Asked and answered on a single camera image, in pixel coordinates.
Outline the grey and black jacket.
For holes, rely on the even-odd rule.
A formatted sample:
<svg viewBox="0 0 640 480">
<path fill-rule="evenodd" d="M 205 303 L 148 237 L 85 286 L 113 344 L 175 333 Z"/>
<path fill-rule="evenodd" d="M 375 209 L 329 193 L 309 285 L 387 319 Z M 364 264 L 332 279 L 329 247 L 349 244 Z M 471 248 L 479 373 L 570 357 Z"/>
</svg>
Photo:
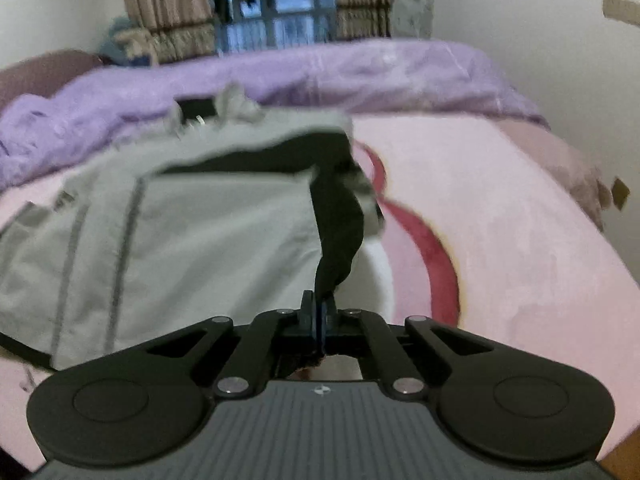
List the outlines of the grey and black jacket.
<svg viewBox="0 0 640 480">
<path fill-rule="evenodd" d="M 28 203 L 1 232 L 1 343 L 52 370 L 227 315 L 330 300 L 384 217 L 336 110 L 225 88 Z"/>
</svg>

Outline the pink bed sheet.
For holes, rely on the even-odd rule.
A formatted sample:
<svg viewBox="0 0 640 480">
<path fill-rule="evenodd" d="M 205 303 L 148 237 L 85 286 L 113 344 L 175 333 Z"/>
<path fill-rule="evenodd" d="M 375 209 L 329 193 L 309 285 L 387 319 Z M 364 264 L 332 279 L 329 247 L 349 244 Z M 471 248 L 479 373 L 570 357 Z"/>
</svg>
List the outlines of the pink bed sheet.
<svg viewBox="0 0 640 480">
<path fill-rule="evenodd" d="M 257 315 L 64 370 L 1 344 L 2 477 L 608 478 L 606 454 L 639 425 L 639 289 L 615 250 L 487 120 L 359 118 L 352 154 L 384 226 L 330 300 L 314 292 L 314 364 L 217 398 Z M 324 302 L 381 315 L 424 396 L 322 358 Z"/>
</svg>

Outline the purple duvet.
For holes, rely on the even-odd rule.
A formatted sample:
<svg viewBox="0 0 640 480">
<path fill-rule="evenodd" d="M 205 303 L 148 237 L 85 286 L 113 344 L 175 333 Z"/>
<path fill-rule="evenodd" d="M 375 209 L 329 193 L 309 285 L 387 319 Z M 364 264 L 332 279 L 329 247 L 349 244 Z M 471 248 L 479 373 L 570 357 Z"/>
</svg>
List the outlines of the purple duvet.
<svg viewBox="0 0 640 480">
<path fill-rule="evenodd" d="M 371 39 L 206 56 L 157 67 L 107 66 L 50 98 L 21 93 L 1 113 L 4 190 L 84 160 L 175 102 L 227 84 L 268 106 L 349 113 L 463 112 L 544 125 L 537 105 L 481 50 L 440 40 Z"/>
</svg>

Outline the covered standing fan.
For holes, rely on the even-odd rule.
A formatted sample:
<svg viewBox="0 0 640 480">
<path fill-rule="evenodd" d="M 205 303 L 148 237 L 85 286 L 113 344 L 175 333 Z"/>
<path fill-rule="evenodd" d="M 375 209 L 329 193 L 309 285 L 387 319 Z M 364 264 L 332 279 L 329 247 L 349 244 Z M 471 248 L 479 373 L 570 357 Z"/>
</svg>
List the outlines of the covered standing fan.
<svg viewBox="0 0 640 480">
<path fill-rule="evenodd" d="M 390 9 L 390 36 L 430 39 L 433 21 L 434 0 L 394 0 Z"/>
</svg>

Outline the blue plush toy pile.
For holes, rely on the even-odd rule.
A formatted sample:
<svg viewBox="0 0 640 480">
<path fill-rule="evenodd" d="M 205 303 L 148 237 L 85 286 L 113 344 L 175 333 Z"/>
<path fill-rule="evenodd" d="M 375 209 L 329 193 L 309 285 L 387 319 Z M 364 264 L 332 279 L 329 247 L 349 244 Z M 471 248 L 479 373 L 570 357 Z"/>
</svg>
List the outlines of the blue plush toy pile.
<svg viewBox="0 0 640 480">
<path fill-rule="evenodd" d="M 98 55 L 104 64 L 129 67 L 160 64 L 153 35 L 128 16 L 119 16 L 112 21 Z"/>
</svg>

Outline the left beige curtain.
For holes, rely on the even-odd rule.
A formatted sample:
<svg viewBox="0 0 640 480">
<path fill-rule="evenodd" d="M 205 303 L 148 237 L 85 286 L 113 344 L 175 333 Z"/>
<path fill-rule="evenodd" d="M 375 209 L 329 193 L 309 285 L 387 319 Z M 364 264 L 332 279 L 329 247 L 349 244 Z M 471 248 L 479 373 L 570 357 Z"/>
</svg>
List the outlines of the left beige curtain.
<svg viewBox="0 0 640 480">
<path fill-rule="evenodd" d="M 160 64 L 214 53 L 216 32 L 209 0 L 124 0 L 128 18 L 154 37 Z"/>
</svg>

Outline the low wall socket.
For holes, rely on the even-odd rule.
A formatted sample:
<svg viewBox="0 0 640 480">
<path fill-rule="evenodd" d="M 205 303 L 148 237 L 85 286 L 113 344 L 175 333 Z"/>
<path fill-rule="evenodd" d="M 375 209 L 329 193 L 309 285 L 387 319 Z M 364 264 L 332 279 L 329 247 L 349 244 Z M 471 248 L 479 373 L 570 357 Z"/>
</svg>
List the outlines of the low wall socket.
<svg viewBox="0 0 640 480">
<path fill-rule="evenodd" d="M 611 186 L 611 195 L 615 208 L 617 210 L 623 210 L 630 195 L 630 189 L 620 177 L 614 179 Z"/>
</svg>

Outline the balcony window frame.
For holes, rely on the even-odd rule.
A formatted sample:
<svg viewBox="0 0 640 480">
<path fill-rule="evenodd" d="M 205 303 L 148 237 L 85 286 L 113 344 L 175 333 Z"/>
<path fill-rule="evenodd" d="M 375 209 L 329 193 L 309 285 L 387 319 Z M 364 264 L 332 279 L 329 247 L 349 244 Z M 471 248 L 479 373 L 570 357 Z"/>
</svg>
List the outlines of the balcony window frame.
<svg viewBox="0 0 640 480">
<path fill-rule="evenodd" d="M 217 54 L 326 44 L 336 39 L 336 0 L 330 8 L 314 0 L 311 9 L 285 11 L 242 10 L 238 4 L 231 11 L 216 11 L 210 4 Z"/>
</svg>

